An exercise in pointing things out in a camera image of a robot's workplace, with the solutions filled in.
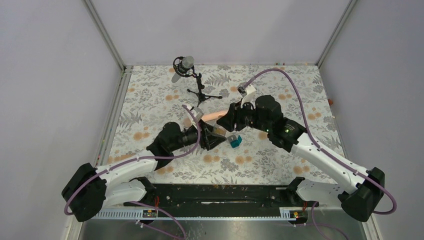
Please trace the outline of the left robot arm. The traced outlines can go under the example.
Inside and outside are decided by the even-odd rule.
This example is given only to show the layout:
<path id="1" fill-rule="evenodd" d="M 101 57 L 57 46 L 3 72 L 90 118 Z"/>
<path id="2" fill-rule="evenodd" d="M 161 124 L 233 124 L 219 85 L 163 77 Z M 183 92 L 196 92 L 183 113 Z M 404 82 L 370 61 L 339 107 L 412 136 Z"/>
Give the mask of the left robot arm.
<path id="1" fill-rule="evenodd" d="M 181 129 L 176 122 L 166 123 L 145 151 L 115 163 L 92 166 L 82 164 L 61 192 L 66 201 L 64 213 L 73 215 L 78 222 L 93 218 L 101 209 L 121 203 L 139 201 L 148 206 L 155 200 L 155 192 L 148 180 L 138 178 L 159 170 L 176 158 L 173 152 L 184 147 L 212 150 L 227 139 L 214 133 L 213 126 L 199 121 L 200 128 L 192 125 Z"/>

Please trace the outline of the teal pill box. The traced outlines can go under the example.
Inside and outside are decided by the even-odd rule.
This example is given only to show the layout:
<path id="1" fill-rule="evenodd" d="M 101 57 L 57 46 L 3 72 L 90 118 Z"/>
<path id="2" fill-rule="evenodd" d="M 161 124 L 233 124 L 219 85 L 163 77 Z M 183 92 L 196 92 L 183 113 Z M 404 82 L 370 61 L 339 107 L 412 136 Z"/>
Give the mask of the teal pill box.
<path id="1" fill-rule="evenodd" d="M 232 134 L 227 137 L 227 141 L 229 142 L 230 146 L 234 149 L 240 146 L 242 142 L 242 137 L 240 135 Z"/>

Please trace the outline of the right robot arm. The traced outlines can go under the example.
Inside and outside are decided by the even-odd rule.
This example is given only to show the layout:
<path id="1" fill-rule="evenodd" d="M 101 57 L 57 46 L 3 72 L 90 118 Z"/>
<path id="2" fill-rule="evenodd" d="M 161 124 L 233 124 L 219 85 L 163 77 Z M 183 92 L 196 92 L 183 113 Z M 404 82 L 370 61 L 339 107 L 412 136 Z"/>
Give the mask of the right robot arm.
<path id="1" fill-rule="evenodd" d="M 260 96 L 255 103 L 231 103 L 217 124 L 229 132 L 246 127 L 267 134 L 270 142 L 288 153 L 307 160 L 322 170 L 336 183 L 320 183 L 301 180 L 287 191 L 287 201 L 299 206 L 304 201 L 340 204 L 346 214 L 360 222 L 366 222 L 383 198 L 385 173 L 377 168 L 367 169 L 332 151 L 325 145 L 313 142 L 309 131 L 285 117 L 281 105 L 270 95 Z"/>

